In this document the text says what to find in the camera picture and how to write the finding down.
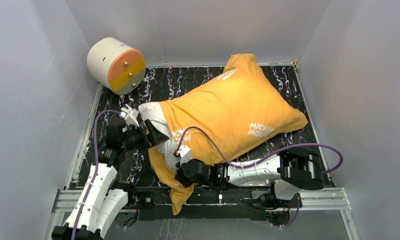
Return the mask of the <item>white pillow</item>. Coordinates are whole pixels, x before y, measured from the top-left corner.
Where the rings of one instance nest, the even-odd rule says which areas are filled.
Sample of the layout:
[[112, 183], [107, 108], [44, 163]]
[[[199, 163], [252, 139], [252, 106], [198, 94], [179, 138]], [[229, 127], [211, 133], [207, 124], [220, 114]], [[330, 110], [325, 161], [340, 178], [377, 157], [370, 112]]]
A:
[[170, 130], [167, 121], [165, 119], [165, 115], [163, 109], [159, 102], [147, 102], [143, 103], [138, 107], [138, 110], [141, 114], [141, 118], [143, 120], [150, 120], [152, 125], [162, 134], [168, 137], [168, 140], [160, 143], [158, 145], [158, 151], [163, 155], [164, 161], [167, 166], [176, 171], [177, 164], [180, 162], [180, 159], [174, 156], [174, 151], [177, 147], [177, 143], [172, 135], [172, 131]]

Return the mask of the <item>blue and yellow pillowcase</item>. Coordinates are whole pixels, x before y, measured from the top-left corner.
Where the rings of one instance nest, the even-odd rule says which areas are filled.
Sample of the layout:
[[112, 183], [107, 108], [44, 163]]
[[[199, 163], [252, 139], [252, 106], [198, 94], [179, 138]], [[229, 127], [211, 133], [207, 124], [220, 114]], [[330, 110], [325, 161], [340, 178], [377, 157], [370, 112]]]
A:
[[179, 143], [208, 165], [233, 161], [270, 138], [303, 129], [308, 120], [280, 95], [252, 53], [234, 54], [223, 73], [188, 93], [139, 106], [143, 120], [168, 137], [149, 149], [150, 164], [170, 187], [172, 213], [178, 215], [194, 191], [176, 180]]

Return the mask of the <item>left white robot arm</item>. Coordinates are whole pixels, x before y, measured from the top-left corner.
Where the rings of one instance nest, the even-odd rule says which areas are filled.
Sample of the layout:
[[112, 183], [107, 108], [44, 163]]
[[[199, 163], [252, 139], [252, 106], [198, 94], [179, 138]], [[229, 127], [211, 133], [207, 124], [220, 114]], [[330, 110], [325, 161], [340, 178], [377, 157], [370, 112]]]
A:
[[127, 124], [121, 118], [109, 121], [82, 193], [69, 217], [53, 228], [53, 240], [102, 240], [121, 209], [139, 204], [134, 184], [115, 180], [118, 170], [127, 152], [169, 140], [154, 121], [144, 120], [143, 125]]

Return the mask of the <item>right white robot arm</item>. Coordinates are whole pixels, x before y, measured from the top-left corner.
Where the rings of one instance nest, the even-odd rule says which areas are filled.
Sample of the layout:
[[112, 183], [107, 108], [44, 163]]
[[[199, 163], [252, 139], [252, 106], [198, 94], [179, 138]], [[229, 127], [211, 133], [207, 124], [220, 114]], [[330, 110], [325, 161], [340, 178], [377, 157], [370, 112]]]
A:
[[324, 188], [320, 154], [303, 147], [285, 149], [264, 159], [214, 165], [193, 158], [186, 145], [173, 155], [179, 159], [175, 179], [186, 188], [196, 184], [228, 190], [250, 182], [269, 181], [270, 193], [262, 200], [270, 200], [276, 207], [283, 207], [301, 190]]

